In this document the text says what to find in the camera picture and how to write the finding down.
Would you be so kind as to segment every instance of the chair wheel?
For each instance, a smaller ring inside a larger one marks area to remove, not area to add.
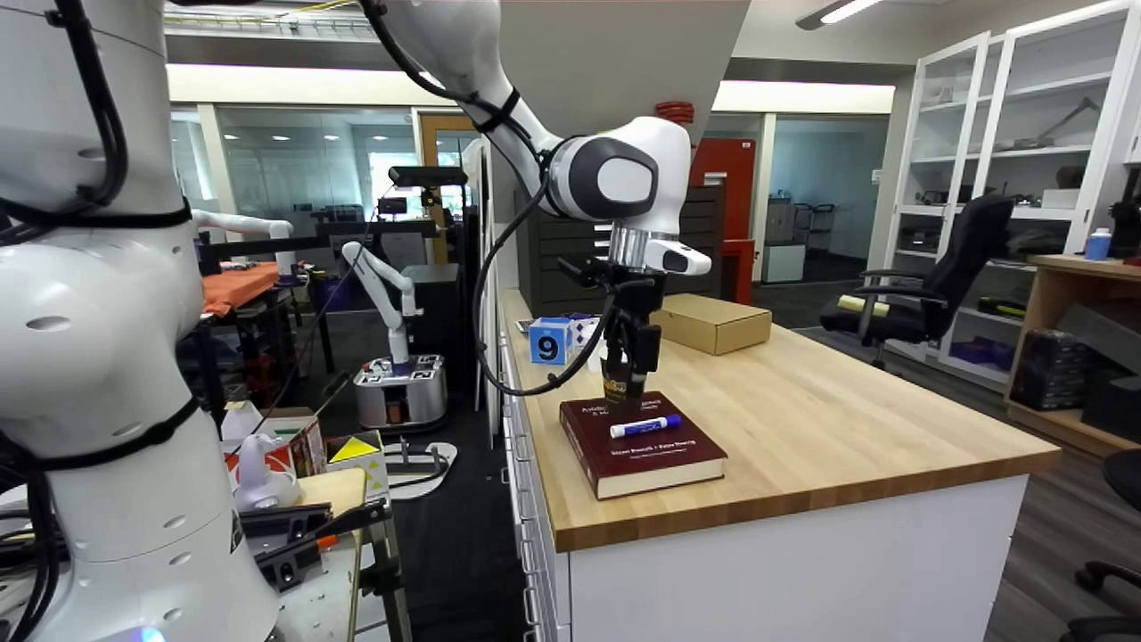
[[[1106,584],[1106,578],[1093,575],[1090,572],[1090,569],[1082,568],[1074,571],[1074,582],[1090,593],[1097,593],[1101,591],[1102,585]]]

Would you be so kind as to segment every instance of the whiteboard marker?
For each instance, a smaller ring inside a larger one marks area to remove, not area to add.
[[[610,426],[610,439],[621,439],[630,436],[639,436],[665,429],[675,429],[681,425],[681,415],[666,415],[653,420],[642,420],[629,424],[615,424]]]

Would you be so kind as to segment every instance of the orange cloth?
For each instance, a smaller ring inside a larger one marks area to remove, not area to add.
[[[230,309],[253,300],[277,282],[277,263],[259,262],[249,269],[230,269],[202,277],[204,314],[225,316]]]

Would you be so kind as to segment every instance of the blue cube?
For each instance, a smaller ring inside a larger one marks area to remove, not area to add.
[[[568,318],[540,316],[527,328],[531,340],[531,363],[549,366],[566,366],[570,349],[570,320]]]

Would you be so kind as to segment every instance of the book cover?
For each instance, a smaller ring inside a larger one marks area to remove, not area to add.
[[[678,415],[680,425],[610,437],[612,425],[669,415]],[[646,393],[637,411],[623,413],[604,399],[564,401],[559,423],[599,499],[725,476],[725,452],[659,392]]]

